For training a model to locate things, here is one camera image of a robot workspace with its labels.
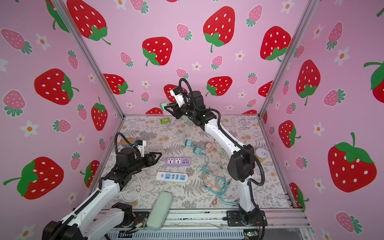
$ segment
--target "strawberry wallpaper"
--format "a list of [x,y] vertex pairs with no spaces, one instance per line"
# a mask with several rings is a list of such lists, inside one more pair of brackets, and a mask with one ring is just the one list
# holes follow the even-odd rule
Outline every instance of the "strawberry wallpaper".
[[180,78],[223,114],[257,113],[307,0],[67,0],[126,114],[163,113]]
[[0,33],[1,238],[38,240],[84,200],[119,118],[50,1],[3,2]]
[[264,117],[317,239],[379,239],[383,1],[321,1]]

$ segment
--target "power strip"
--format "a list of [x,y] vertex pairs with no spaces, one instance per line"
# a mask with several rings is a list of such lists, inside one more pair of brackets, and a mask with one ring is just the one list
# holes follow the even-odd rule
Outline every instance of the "power strip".
[[167,157],[166,158],[167,167],[189,167],[191,166],[190,157]]
[[178,172],[157,172],[156,180],[163,181],[163,182],[176,182],[176,183],[183,184],[188,181],[188,175],[185,173],[178,173]]

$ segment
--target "floral tablecloth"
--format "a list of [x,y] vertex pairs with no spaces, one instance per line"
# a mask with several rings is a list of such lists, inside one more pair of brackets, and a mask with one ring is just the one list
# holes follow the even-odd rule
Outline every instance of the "floral tablecloth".
[[[204,156],[194,154],[193,148],[186,147],[184,142],[186,139],[190,139],[194,145],[205,146],[208,142],[213,145],[212,148],[207,149],[207,156],[209,157],[208,166],[212,173],[205,178],[211,184],[215,184],[214,174],[225,177],[227,181],[231,179],[226,169],[229,158],[220,144],[200,127],[195,126],[187,117],[177,120],[170,116],[169,123],[161,124],[160,119],[166,117],[168,116],[127,116],[125,118],[121,132],[127,138],[146,140],[146,152],[161,152],[163,156],[156,165],[145,168],[137,174],[142,183],[142,189],[137,177],[133,176],[132,180],[122,190],[130,191],[116,195],[106,204],[104,209],[109,209],[117,202],[128,202],[134,209],[151,209],[162,191],[173,194],[173,202],[170,206],[172,209],[237,208],[218,201],[216,195],[209,192],[203,186],[203,173],[199,170],[205,165]],[[234,137],[244,144],[251,144],[255,150],[259,147],[268,149],[255,116],[222,116],[221,124]],[[166,157],[190,157],[191,166],[167,167],[165,165]],[[114,150],[112,150],[102,176],[105,176],[112,169],[115,162],[116,158]],[[268,156],[262,162],[262,166],[265,172],[265,184],[262,187],[253,185],[255,202],[260,208],[288,208],[288,202],[272,159]],[[156,181],[158,171],[186,173],[189,181],[186,184],[159,182]],[[260,173],[257,166],[253,178],[260,181]],[[238,198],[237,184],[233,180],[229,184],[223,199],[230,202]]]

